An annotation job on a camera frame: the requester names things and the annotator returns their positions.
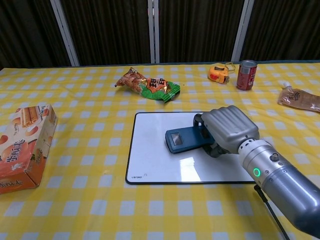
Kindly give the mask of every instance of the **soda can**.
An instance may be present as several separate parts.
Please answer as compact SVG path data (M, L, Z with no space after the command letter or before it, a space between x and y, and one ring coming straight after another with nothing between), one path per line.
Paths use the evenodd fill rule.
M243 60L240 62L236 87L240 90L250 90L254 85L257 71L257 63L252 60Z

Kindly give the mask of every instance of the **black cable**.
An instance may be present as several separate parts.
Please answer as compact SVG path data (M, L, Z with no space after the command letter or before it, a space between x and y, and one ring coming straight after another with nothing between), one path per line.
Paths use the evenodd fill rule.
M275 220L276 224L279 226L285 240L290 240L288 234L286 233L284 227L281 225L279 219L277 218L274 210L272 209L272 207L270 206L268 199L266 198L266 196L264 195L264 193L261 190L261 187L259 187L257 184L253 187L254 190L258 193L258 195L260 196L260 198L262 199L262 201L265 203L266 207L269 209L273 219Z

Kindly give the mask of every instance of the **tablecloth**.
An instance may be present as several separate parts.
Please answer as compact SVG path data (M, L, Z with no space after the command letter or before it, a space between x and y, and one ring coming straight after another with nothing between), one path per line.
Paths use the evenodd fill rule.
M134 116L235 105L320 186L320 115L277 104L284 81L320 95L320 63L259 64L251 91L235 87L235 73L208 80L208 64L134 67L180 95L164 104L115 88L129 66L0 71L0 132L17 108L50 103L59 117L40 186L0 195L0 240L281 239L252 184L128 185ZM314 239L275 211L291 239Z

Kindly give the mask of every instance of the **snack box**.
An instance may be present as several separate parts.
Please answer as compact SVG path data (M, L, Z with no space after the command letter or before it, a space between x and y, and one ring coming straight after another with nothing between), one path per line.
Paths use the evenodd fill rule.
M57 120L50 104L16 110L0 137L0 194L39 186Z

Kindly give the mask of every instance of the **chip bag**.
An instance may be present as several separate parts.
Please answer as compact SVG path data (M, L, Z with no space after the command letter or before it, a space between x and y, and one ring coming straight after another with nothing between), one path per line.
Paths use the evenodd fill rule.
M165 103L180 93L179 85L163 78L146 78L133 67L114 86L128 86L147 99L163 100Z

